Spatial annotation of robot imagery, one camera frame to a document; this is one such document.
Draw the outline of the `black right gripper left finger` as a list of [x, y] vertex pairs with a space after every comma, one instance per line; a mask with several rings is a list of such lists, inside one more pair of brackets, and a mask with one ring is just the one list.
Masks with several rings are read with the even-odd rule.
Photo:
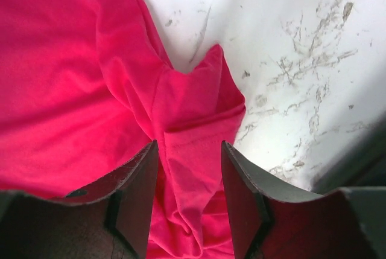
[[2, 258], [144, 258], [157, 179], [157, 142], [66, 197], [1, 193]]

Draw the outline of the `magenta t shirt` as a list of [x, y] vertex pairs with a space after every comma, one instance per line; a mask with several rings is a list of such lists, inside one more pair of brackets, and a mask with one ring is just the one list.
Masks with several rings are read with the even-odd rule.
[[1, 189], [62, 197], [157, 141], [147, 258], [233, 258], [220, 145], [245, 99], [214, 45], [172, 66], [144, 0], [1, 0]]

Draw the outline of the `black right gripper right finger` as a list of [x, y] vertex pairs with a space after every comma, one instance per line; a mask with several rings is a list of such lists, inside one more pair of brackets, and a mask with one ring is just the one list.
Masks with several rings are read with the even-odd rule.
[[385, 257], [385, 188], [306, 191], [228, 142], [221, 145], [221, 172], [236, 258]]

